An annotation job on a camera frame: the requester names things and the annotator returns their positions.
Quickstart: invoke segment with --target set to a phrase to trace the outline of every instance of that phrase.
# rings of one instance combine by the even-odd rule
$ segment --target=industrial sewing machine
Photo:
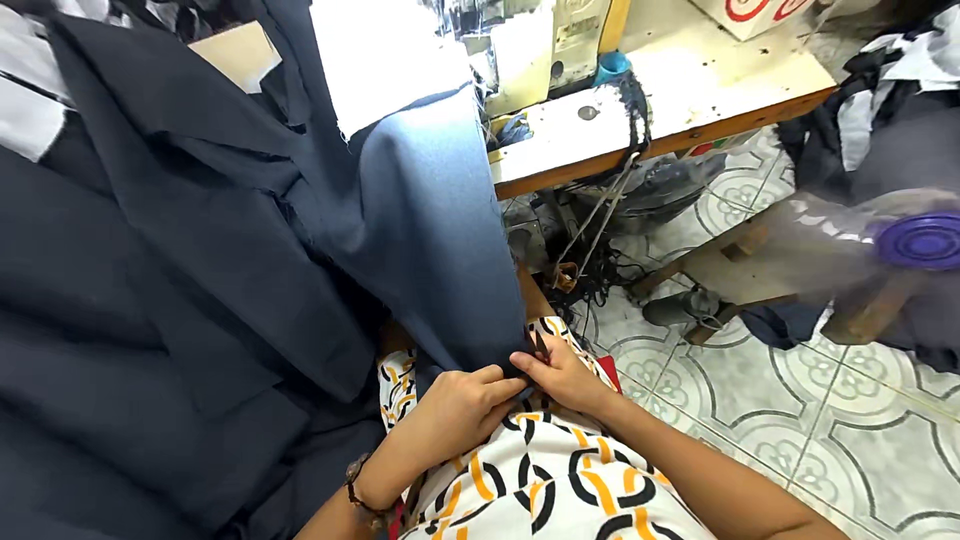
[[[589,86],[597,55],[607,52],[600,43],[612,0],[420,2],[437,15],[438,34],[466,45],[490,91],[489,116]]]

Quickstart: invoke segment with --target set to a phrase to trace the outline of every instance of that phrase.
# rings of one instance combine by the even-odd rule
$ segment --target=patterned dress
[[[559,317],[530,325],[562,336],[608,386]],[[381,360],[387,430],[416,404],[413,351]],[[404,540],[712,539],[670,481],[591,418],[542,392],[517,404],[488,442],[430,469],[405,496]]]

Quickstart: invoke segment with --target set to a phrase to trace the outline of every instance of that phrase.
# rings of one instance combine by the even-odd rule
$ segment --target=hand
[[[542,336],[550,365],[526,353],[513,353],[510,361],[560,405],[597,416],[604,401],[616,392],[593,375],[562,337],[546,333]]]
[[[440,374],[417,406],[400,420],[354,483],[361,501],[380,509],[423,472],[473,450],[514,407],[527,382],[504,379],[490,365],[473,373]]]

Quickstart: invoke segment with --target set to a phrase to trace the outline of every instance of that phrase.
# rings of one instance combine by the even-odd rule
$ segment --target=purple fan hub
[[[960,268],[960,213],[904,217],[876,239],[880,259],[897,266],[926,270]]]

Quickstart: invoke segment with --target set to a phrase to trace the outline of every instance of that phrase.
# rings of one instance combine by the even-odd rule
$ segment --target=forearm
[[[591,414],[660,469],[720,540],[846,536],[763,475],[611,393]]]
[[[389,508],[422,472],[409,457],[388,435],[353,484],[357,498],[371,508]],[[349,501],[347,489],[342,487],[317,510],[295,540],[370,540],[373,531],[369,518],[368,512]]]

